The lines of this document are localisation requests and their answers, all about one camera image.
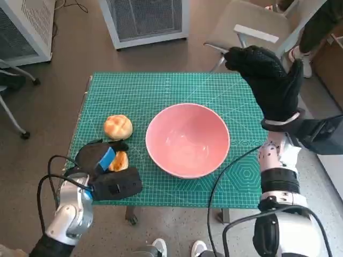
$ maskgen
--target vent grille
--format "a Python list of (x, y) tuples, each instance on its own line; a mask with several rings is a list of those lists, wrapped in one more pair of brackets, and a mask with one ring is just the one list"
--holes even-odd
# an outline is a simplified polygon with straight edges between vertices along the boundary
[(0, 59), (38, 55), (0, 8)]
[(49, 25), (52, 14), (44, 0), (41, 0), (40, 2), (40, 8), (27, 8), (26, 0), (23, 0), (21, 10), (36, 32), (41, 36), (44, 43), (49, 46), (51, 40), (51, 35), (49, 36)]
[(120, 41), (182, 31), (182, 0), (107, 0)]

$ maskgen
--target table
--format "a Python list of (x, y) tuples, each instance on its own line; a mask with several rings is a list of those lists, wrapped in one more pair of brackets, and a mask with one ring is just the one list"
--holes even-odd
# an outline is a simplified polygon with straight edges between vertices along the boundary
[[(231, 146), (223, 165), (200, 179), (179, 179), (159, 169), (145, 148), (145, 133), (152, 118), (177, 103), (198, 103), (214, 110), (226, 122)], [(133, 123), (126, 140), (129, 161), (138, 168), (143, 190), (120, 201), (95, 205), (127, 206), (126, 217), (135, 217), (135, 206), (207, 207), (220, 171), (233, 159), (262, 144), (263, 118), (248, 84), (237, 73), (95, 73), (85, 93), (69, 156), (86, 143), (106, 139), (103, 123), (124, 114)], [(256, 208), (260, 197), (259, 164), (251, 154), (227, 170), (212, 202), (214, 208)]]

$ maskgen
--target floor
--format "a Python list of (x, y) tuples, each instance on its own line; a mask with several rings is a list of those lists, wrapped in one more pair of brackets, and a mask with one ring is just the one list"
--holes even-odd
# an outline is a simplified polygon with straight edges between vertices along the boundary
[[(26, 252), (30, 252), (41, 237), (36, 211), (38, 180), (46, 173), (50, 156), (68, 151), (88, 77), (95, 71), (208, 71), (218, 54), (203, 47), (202, 42), (228, 2), (217, 0), (214, 4), (210, 0), (191, 0), (188, 41), (117, 52), (97, 1), (79, 1), (88, 7), (89, 14), (76, 6), (56, 13), (58, 35), (52, 62), (25, 68), (39, 76), (42, 85), (27, 85), (5, 99), (20, 123), (31, 132), (30, 140), (22, 141), (0, 110), (0, 243)], [(267, 1), (254, 2), (266, 4)], [(316, 99), (307, 95), (314, 88), (320, 89), (318, 81), (308, 80), (302, 91), (306, 104), (316, 103)], [(58, 172), (62, 166), (62, 161), (56, 161), (54, 170)], [(302, 193), (322, 220), (334, 256), (343, 256), (343, 204), (340, 198), (314, 154), (302, 150), (297, 167)], [(48, 189), (44, 187), (42, 200), (46, 223), (51, 221), (54, 208)], [(231, 215), (236, 219), (254, 212), (233, 210)], [(208, 242), (205, 209), (144, 208), (136, 227), (123, 222), (123, 215), (123, 207), (95, 207), (94, 224), (76, 247), (74, 256), (124, 256), (156, 237), (166, 240), (169, 256), (189, 256), (195, 240)], [(223, 226), (214, 218), (211, 224), (218, 251), (222, 251)], [(252, 232), (253, 224), (247, 223), (229, 233), (232, 256), (257, 255), (251, 242)], [(320, 256), (326, 256), (324, 249)]]

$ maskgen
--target bread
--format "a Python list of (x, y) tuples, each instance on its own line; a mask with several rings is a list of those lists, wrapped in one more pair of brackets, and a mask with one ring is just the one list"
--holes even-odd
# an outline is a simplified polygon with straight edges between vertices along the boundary
[(126, 152), (117, 152), (108, 169), (110, 171), (121, 171), (129, 167), (129, 158)]
[(103, 125), (105, 134), (113, 140), (129, 138), (132, 134), (132, 123), (125, 115), (112, 115)]

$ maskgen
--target shoe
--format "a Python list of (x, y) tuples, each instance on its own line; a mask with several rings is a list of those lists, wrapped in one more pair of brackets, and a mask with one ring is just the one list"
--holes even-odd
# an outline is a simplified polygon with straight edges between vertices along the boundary
[(167, 244), (166, 241), (164, 241), (161, 238), (156, 239), (153, 243), (153, 246), (155, 246), (157, 248), (157, 250), (159, 250), (159, 252), (162, 253), (162, 257), (167, 257)]
[(203, 241), (196, 241), (192, 246), (191, 257), (198, 257), (202, 252), (207, 250), (206, 244)]
[(299, 47), (295, 47), (291, 51), (289, 51), (288, 58), (292, 63), (295, 61), (295, 59), (300, 59), (303, 63), (304, 78), (309, 79), (312, 77), (312, 68), (310, 64), (310, 52), (303, 54), (302, 52), (300, 52)]

